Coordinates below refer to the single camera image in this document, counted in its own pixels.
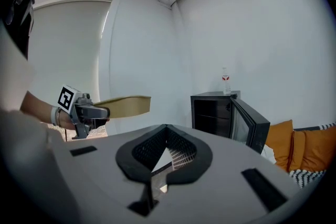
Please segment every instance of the hand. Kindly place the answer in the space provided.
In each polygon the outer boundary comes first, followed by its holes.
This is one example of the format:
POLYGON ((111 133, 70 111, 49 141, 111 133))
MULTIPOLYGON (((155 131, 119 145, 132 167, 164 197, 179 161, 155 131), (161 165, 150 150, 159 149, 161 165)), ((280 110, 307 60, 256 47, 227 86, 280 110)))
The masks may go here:
POLYGON ((70 116, 63 110, 61 110, 61 112, 59 113, 59 123, 60 123, 60 126, 64 129, 68 129, 68 130, 75 129, 75 126, 72 123, 70 116))

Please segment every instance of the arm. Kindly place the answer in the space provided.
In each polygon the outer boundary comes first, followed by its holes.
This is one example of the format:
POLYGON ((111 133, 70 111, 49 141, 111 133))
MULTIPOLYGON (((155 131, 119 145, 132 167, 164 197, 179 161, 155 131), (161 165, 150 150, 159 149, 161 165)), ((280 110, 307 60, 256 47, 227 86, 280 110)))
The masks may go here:
MULTIPOLYGON (((36 117, 42 122, 51 124, 50 114, 52 107, 52 105, 38 99, 28 91, 22 102, 20 110, 25 114, 36 117)), ((69 115, 63 110, 59 115, 59 121, 62 128, 69 130, 75 129, 75 126, 71 122, 69 115)))

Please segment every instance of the black rubber strip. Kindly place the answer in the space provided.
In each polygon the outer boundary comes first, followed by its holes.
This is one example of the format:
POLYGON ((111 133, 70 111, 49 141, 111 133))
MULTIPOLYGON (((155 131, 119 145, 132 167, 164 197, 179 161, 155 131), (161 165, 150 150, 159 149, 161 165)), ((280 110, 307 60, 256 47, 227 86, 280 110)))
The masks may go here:
POLYGON ((151 176, 153 177, 153 176, 157 175, 158 173, 161 173, 162 171, 168 169, 168 168, 171 167, 172 165, 173 165, 172 162, 167 163, 166 165, 162 166, 161 168, 159 168, 159 169, 153 171, 153 172, 151 173, 151 176))
POLYGON ((94 146, 86 146, 82 148, 77 148, 75 150, 70 150, 70 153, 73 157, 90 153, 92 151, 96 151, 97 149, 94 146))
POLYGON ((294 131, 305 131, 305 130, 307 130, 307 131, 317 131, 317 130, 320 130, 320 126, 294 129, 294 131))
POLYGON ((287 201, 257 169, 247 169, 242 171, 242 175, 269 212, 287 201))
POLYGON ((129 180, 150 184, 151 171, 166 148, 177 149, 176 141, 188 145, 195 152, 192 162, 183 169, 174 170, 166 176, 167 185, 190 184, 197 181, 210 167, 213 154, 202 140, 191 136, 173 125, 162 124, 154 130, 123 144, 116 153, 117 165, 129 180))

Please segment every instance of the black mesh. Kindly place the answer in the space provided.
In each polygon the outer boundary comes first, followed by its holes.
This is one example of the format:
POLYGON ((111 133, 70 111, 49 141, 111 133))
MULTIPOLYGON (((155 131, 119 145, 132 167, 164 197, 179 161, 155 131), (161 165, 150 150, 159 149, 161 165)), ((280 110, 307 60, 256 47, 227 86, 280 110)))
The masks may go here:
POLYGON ((132 151, 133 157, 150 171, 154 169, 166 148, 165 130, 142 142, 132 151))
POLYGON ((196 147, 193 143, 170 129, 163 129, 136 146, 132 155, 149 170, 153 170, 166 147, 172 156, 174 170, 192 162, 196 155, 196 147))
POLYGON ((167 129, 167 132, 167 148, 173 159, 173 168, 177 170, 193 161, 196 155, 196 147, 193 143, 176 134, 174 131, 167 129))

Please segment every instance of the black and white pattern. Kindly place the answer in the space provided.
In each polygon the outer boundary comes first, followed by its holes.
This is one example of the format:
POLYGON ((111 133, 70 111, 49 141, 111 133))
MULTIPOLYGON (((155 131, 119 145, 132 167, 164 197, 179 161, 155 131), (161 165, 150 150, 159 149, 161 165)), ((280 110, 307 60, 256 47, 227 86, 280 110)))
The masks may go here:
POLYGON ((57 103, 62 108, 68 110, 70 108, 72 98, 74 97, 73 94, 74 94, 73 92, 71 92, 67 88, 63 87, 57 103))
POLYGON ((315 179, 322 177, 325 172, 326 170, 318 172, 309 172, 307 170, 293 170, 290 171, 289 176, 293 178, 294 182, 297 183, 300 188, 303 188, 315 179))
POLYGON ((331 123, 331 124, 324 124, 324 125, 319 125, 320 130, 325 130, 328 129, 330 127, 336 126, 336 122, 331 123))

